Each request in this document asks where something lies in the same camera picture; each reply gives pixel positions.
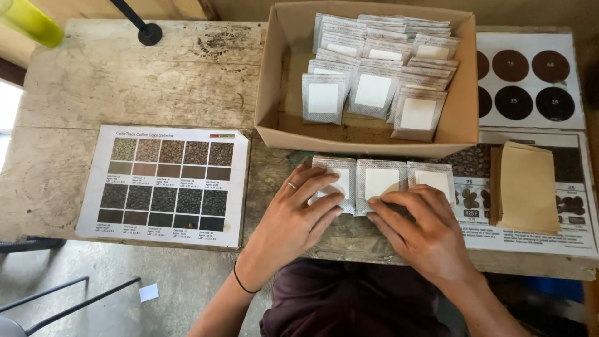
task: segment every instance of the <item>black chair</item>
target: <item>black chair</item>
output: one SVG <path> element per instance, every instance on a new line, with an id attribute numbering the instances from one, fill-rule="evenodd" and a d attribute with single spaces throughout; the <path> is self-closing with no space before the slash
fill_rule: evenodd
<path id="1" fill-rule="evenodd" d="M 87 300 L 85 302 L 82 302 L 82 303 L 80 303 L 80 304 L 78 304 L 76 306 L 73 306 L 73 307 L 71 307 L 71 308 L 69 308 L 67 310 L 64 310 L 63 312 L 60 312 L 60 313 L 58 313 L 58 314 L 56 314 L 56 315 L 54 315 L 54 316 L 52 316 L 50 318 L 46 318 L 45 320 L 39 322 L 38 324 L 30 327 L 27 330 L 23 329 L 23 327 L 21 327 L 17 322 L 15 322 L 15 321 L 13 321 L 13 320 L 11 320 L 9 318 L 0 316 L 0 336 L 2 336 L 2 337 L 27 337 L 27 336 L 31 336 L 32 333 L 36 332 L 37 330 L 40 330 L 44 326 L 46 326 L 46 325 L 48 325 L 50 323 L 53 323 L 55 321 L 58 321 L 61 318 L 63 318 L 64 316 L 70 315 L 73 312 L 75 312 L 75 311 L 77 311 L 77 310 L 79 310 L 81 308 L 85 308 L 86 306 L 92 304 L 93 302 L 97 302 L 97 301 L 105 298 L 106 296 L 114 294 L 117 291 L 119 291 L 121 289 L 124 289 L 124 288 L 126 288 L 126 287 L 132 285 L 133 283 L 136 283 L 136 282 L 138 282 L 140 280 L 141 280 L 141 278 L 138 276 L 138 277 L 136 277 L 136 278 L 134 278 L 134 279 L 132 279 L 132 280 L 130 280 L 128 282 L 125 282 L 125 283 L 121 284 L 120 286 L 118 286 L 116 288 L 112 288 L 111 290 L 108 290 L 105 293 L 97 295 L 96 297 L 93 297 L 93 298 L 91 298 L 91 299 L 89 299 L 89 300 Z M 3 307 L 0 308 L 0 312 L 4 312 L 6 310 L 12 309 L 15 306 L 19 306 L 19 305 L 21 305 L 23 303 L 27 303 L 27 302 L 30 302 L 32 300 L 38 299 L 38 298 L 40 298 L 42 296 L 48 295 L 50 293 L 53 293 L 56 290 L 60 290 L 60 289 L 66 288 L 69 285 L 73 285 L 73 284 L 79 283 L 81 281 L 89 281 L 89 276 L 83 276 L 83 277 L 80 277 L 78 279 L 74 279 L 74 280 L 72 280 L 70 282 L 61 284 L 61 285 L 59 285 L 57 287 L 48 289 L 46 291 L 42 291 L 41 293 L 37 293 L 37 294 L 31 295 L 31 296 L 26 297 L 24 299 L 20 299 L 20 300 L 18 300 L 16 302 L 13 302 L 13 303 L 9 304 L 9 305 L 5 305 L 5 306 L 3 306 Z"/>

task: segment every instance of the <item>white filter window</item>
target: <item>white filter window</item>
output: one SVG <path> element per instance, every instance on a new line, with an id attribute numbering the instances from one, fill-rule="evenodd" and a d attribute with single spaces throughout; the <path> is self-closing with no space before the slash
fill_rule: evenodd
<path id="1" fill-rule="evenodd" d="M 308 112 L 337 113 L 338 91 L 338 84 L 310 83 L 308 85 Z"/>
<path id="2" fill-rule="evenodd" d="M 320 69 L 320 68 L 315 68 L 314 73 L 315 74 L 326 74 L 326 75 L 345 75 L 345 73 L 342 73 L 341 71 L 334 71 L 334 70 Z"/>
<path id="3" fill-rule="evenodd" d="M 383 168 L 367 168 L 364 198 L 380 197 L 387 192 L 400 190 L 400 172 Z"/>
<path id="4" fill-rule="evenodd" d="M 421 44 L 416 52 L 417 58 L 447 60 L 449 49 L 443 47 L 426 46 Z"/>
<path id="5" fill-rule="evenodd" d="M 451 203 L 451 195 L 449 195 L 449 182 L 447 181 L 447 173 L 430 172 L 430 171 L 415 171 L 417 184 L 425 184 L 434 187 L 445 193 L 445 197 Z"/>
<path id="6" fill-rule="evenodd" d="M 382 108 L 385 106 L 390 87 L 391 79 L 388 77 L 362 74 L 356 90 L 355 103 Z"/>
<path id="7" fill-rule="evenodd" d="M 323 197 L 325 195 L 341 192 L 345 195 L 345 199 L 349 199 L 349 170 L 347 168 L 327 168 L 326 172 L 339 174 L 339 180 L 321 188 L 317 195 Z"/>
<path id="8" fill-rule="evenodd" d="M 368 58 L 401 61 L 401 54 L 394 53 L 394 52 L 388 52 L 387 50 L 371 49 L 370 54 L 368 54 Z"/>
<path id="9" fill-rule="evenodd" d="M 435 88 L 433 88 L 432 86 L 422 86 L 422 85 L 411 85 L 411 84 L 406 84 L 406 88 L 412 88 L 412 89 L 422 89 L 422 90 L 433 90 L 433 91 L 437 91 Z"/>
<path id="10" fill-rule="evenodd" d="M 406 98 L 404 111 L 401 114 L 400 127 L 413 130 L 430 130 L 436 105 L 436 101 Z"/>
<path id="11" fill-rule="evenodd" d="M 353 58 L 356 57 L 356 54 L 358 53 L 358 49 L 354 47 L 342 46 L 340 44 L 334 43 L 327 44 L 326 49 L 335 53 L 351 56 Z"/>

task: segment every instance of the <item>black metal rod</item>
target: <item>black metal rod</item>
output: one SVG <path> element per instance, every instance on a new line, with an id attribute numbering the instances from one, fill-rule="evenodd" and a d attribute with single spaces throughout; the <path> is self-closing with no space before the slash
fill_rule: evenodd
<path id="1" fill-rule="evenodd" d="M 5 305 L 5 306 L 3 306 L 3 307 L 1 307 L 1 308 L 0 308 L 0 312 L 3 312 L 3 311 L 6 311 L 6 310 L 9 310 L 9 309 L 12 309 L 12 308 L 14 308 L 15 306 L 19 306 L 19 305 L 21 305 L 21 304 L 23 304 L 23 303 L 27 303 L 27 302 L 33 301 L 33 300 L 35 300 L 35 299 L 39 299 L 39 298 L 40 298 L 40 297 L 42 297 L 42 296 L 45 296 L 45 295 L 48 295 L 48 294 L 50 294 L 50 293 L 53 293 L 53 292 L 55 292 L 56 290 L 60 290 L 60 289 L 63 289 L 63 288 L 67 288 L 69 285 L 73 285 L 73 284 L 75 284 L 75 283 L 79 283 L 79 282 L 81 282 L 81 281 L 88 281 L 88 280 L 89 280 L 89 276 L 82 276 L 82 277 L 80 277 L 80 278 L 74 279 L 74 280 L 72 280 L 72 281 L 69 281 L 69 282 L 67 282 L 67 283 L 64 283 L 64 284 L 58 285 L 58 286 L 56 286 L 56 287 L 54 287 L 54 288 L 50 288 L 50 289 L 48 289 L 48 290 L 44 290 L 44 291 L 42 291 L 41 293 L 33 294 L 33 295 L 31 295 L 31 296 L 29 296 L 29 297 L 26 297 L 26 298 L 24 298 L 24 299 L 20 299 L 20 300 L 18 300 L 18 301 L 16 301 L 16 302 L 13 302 L 13 303 L 11 303 L 11 304 Z"/>
<path id="2" fill-rule="evenodd" d="M 73 307 L 71 307 L 71 308 L 69 308 L 69 309 L 67 309 L 67 310 L 64 310 L 63 312 L 60 312 L 60 313 L 58 313 L 58 314 L 56 314 L 56 315 L 54 315 L 54 316 L 52 316 L 52 317 L 50 317 L 50 318 L 46 318 L 45 320 L 43 320 L 43 321 L 39 322 L 38 324 L 36 324 L 36 325 L 34 325 L 34 326 L 30 327 L 30 328 L 29 328 L 29 329 L 28 329 L 28 330 L 25 332 L 25 334 L 26 334 L 26 335 L 28 335 L 28 336 L 31 336 L 31 334 L 32 334 L 32 333 L 36 332 L 37 330 L 40 330 L 40 329 L 41 329 L 41 328 L 43 328 L 44 326 L 46 326 L 46 325 L 48 325 L 48 324 L 50 324 L 50 323 L 53 323 L 53 322 L 55 322 L 55 321 L 58 321 L 58 320 L 60 320 L 62 317 L 64 317 L 64 316 L 67 316 L 67 315 L 70 315 L 70 314 L 72 314 L 73 312 L 75 312 L 75 311 L 77 311 L 77 310 L 79 310 L 79 309 L 85 308 L 86 306 L 88 306 L 88 305 L 92 304 L 93 302 L 97 302 L 97 301 L 99 301 L 99 300 L 101 300 L 101 299 L 105 298 L 105 297 L 106 297 L 106 296 L 108 296 L 108 295 L 112 295 L 112 294 L 116 293 L 117 291 L 119 291 L 119 290 L 121 290 L 121 289 L 123 289 L 123 288 L 129 287 L 129 286 L 130 286 L 130 285 L 132 285 L 133 283 L 136 283 L 136 282 L 138 282 L 138 281 L 140 281 L 140 280 L 141 280 L 141 278 L 138 276 L 138 277 L 136 277 L 136 278 L 134 278 L 134 279 L 132 279 L 132 280 L 130 280 L 130 281 L 128 281 L 128 282 L 125 282 L 125 283 L 121 284 L 120 286 L 118 286 L 118 287 L 116 287 L 116 288 L 112 288 L 111 290 L 108 290 L 108 291 L 106 291 L 105 293 L 102 293 L 102 294 L 100 294 L 100 295 L 97 295 L 96 297 L 93 297 L 93 298 L 91 298 L 91 299 L 89 299 L 89 300 L 87 300 L 87 301 L 85 301 L 85 302 L 81 302 L 81 303 L 79 303 L 78 305 L 76 305 L 76 306 L 73 306 Z"/>
<path id="3" fill-rule="evenodd" d="M 127 19 L 129 19 L 133 24 L 142 32 L 146 33 L 146 23 L 144 20 L 141 20 L 140 16 L 125 2 L 125 0 L 110 0 L 116 8 L 118 8 L 121 13 L 123 13 Z"/>

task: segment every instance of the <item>person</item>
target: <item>person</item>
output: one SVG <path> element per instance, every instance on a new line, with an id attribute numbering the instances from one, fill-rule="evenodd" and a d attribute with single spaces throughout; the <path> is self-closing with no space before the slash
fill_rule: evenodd
<path id="1" fill-rule="evenodd" d="M 427 185 L 369 200 L 368 219 L 411 267 L 352 270 L 339 261 L 298 258 L 341 215 L 341 193 L 307 202 L 338 178 L 319 167 L 293 171 L 187 337 L 237 336 L 254 294 L 275 274 L 262 336 L 450 336 L 434 316 L 435 287 L 461 311 L 471 336 L 531 336 L 470 261 L 445 195 Z"/>

